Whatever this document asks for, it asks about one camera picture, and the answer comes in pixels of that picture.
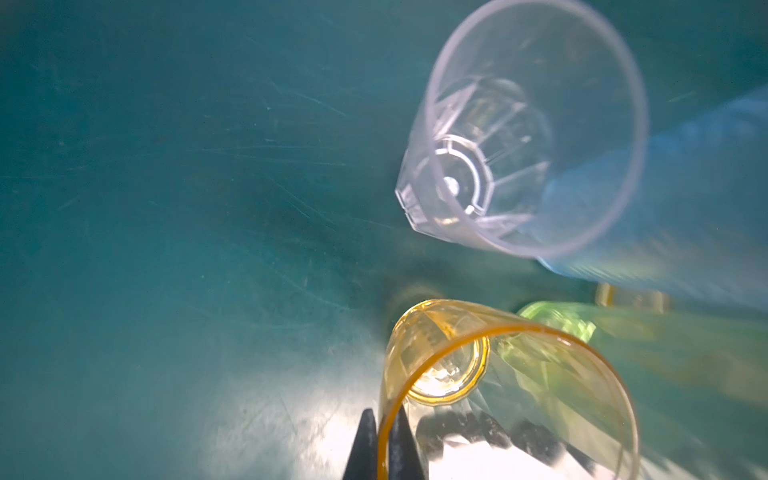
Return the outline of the clear faceted glass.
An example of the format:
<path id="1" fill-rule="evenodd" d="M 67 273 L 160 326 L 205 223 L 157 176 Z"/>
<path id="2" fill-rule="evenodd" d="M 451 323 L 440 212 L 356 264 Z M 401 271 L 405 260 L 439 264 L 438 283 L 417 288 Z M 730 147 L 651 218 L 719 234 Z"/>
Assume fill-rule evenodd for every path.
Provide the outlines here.
<path id="1" fill-rule="evenodd" d="M 395 194 L 421 234 L 555 257 L 619 219 L 648 135 L 639 68 L 603 15 L 582 1 L 491 1 L 433 66 Z"/>

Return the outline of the tall orange glass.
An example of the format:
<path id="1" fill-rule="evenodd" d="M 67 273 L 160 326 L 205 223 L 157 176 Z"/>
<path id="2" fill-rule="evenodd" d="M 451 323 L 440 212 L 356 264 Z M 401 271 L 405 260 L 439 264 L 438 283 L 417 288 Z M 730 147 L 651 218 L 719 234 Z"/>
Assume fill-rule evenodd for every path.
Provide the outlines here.
<path id="1" fill-rule="evenodd" d="M 660 291 L 638 290 L 607 283 L 597 286 L 595 303 L 603 307 L 620 307 L 664 313 L 669 309 L 670 297 Z"/>

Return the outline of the orange short glass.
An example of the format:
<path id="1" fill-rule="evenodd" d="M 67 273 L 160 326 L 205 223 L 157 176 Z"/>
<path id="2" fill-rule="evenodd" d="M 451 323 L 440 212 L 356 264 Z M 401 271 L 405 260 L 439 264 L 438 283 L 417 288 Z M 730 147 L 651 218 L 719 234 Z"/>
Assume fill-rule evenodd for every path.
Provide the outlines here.
<path id="1" fill-rule="evenodd" d="M 405 408 L 425 479 L 635 479 L 636 415 L 624 383 L 581 339 L 458 300 L 409 308 L 387 345 L 377 477 Z"/>

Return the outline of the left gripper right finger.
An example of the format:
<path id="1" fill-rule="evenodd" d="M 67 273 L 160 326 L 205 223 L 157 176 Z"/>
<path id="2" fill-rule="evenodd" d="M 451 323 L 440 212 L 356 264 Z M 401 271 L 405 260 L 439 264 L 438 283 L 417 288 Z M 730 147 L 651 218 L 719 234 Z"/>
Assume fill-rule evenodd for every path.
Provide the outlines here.
<path id="1" fill-rule="evenodd" d="M 388 479 L 424 480 L 425 475 L 408 417 L 400 407 L 388 439 Z"/>

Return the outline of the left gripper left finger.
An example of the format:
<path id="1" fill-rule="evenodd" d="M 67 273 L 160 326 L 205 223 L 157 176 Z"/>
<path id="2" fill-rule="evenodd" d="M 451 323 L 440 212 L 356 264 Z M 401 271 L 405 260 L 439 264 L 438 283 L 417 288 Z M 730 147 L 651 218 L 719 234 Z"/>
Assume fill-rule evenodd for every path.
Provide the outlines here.
<path id="1" fill-rule="evenodd" d="M 343 480 L 375 480 L 377 476 L 378 435 L 374 411 L 365 409 L 360 417 Z"/>

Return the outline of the tall clear bluish glass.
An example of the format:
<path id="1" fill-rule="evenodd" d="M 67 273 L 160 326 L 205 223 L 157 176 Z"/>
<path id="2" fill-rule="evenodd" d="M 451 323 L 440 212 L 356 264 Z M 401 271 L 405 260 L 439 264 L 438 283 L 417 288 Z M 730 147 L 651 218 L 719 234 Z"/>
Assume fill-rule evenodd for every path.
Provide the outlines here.
<path id="1" fill-rule="evenodd" d="M 616 222 L 540 261 L 568 277 L 765 310 L 766 87 L 651 137 Z"/>

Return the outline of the tall green glass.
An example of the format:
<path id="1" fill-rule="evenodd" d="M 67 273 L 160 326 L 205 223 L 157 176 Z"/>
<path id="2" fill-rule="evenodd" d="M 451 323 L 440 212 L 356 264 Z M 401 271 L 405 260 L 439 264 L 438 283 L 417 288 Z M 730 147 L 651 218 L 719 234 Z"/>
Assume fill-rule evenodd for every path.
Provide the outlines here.
<path id="1" fill-rule="evenodd" d="M 519 314 L 581 339 L 618 372 L 641 478 L 766 478 L 766 323 L 547 301 Z"/>

